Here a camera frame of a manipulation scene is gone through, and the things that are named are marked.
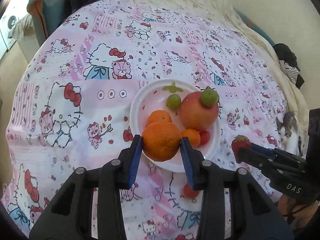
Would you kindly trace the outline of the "person's right hand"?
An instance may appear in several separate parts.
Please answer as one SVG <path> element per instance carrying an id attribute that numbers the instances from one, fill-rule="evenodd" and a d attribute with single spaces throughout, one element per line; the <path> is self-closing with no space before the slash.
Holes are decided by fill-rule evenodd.
<path id="1" fill-rule="evenodd" d="M 298 205 L 295 199 L 284 194 L 280 197 L 277 206 L 285 220 L 293 218 L 293 222 L 290 224 L 293 230 L 306 227 L 315 215 L 318 207 L 319 201 L 315 201 L 310 205 Z"/>

